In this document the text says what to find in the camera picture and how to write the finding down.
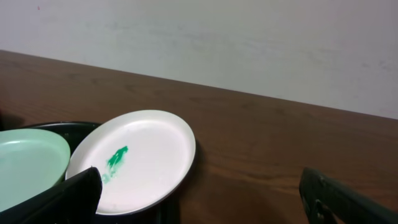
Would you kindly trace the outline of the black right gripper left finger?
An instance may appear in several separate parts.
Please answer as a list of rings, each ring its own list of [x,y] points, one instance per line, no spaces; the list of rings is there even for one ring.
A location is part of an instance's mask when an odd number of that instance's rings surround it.
[[[7,223],[91,223],[102,192],[101,176],[90,167],[1,212]]]

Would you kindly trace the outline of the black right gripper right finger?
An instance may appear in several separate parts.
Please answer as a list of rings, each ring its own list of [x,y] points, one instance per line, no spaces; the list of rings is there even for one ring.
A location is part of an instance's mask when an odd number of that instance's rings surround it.
[[[299,192],[309,223],[397,223],[396,212],[316,169],[303,169]]]

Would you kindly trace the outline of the mint green plate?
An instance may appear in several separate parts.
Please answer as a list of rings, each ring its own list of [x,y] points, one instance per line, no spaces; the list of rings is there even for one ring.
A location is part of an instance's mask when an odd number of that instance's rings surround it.
[[[50,189],[63,180],[70,146],[42,129],[1,131],[1,211]]]

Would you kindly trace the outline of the white plate with green stain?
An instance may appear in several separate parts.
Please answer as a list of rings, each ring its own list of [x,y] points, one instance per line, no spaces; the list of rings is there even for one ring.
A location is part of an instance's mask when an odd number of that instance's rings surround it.
[[[102,181],[96,214],[127,215],[169,196],[190,170],[196,153],[191,127],[175,114],[141,110],[94,129],[74,150],[66,179],[95,167]]]

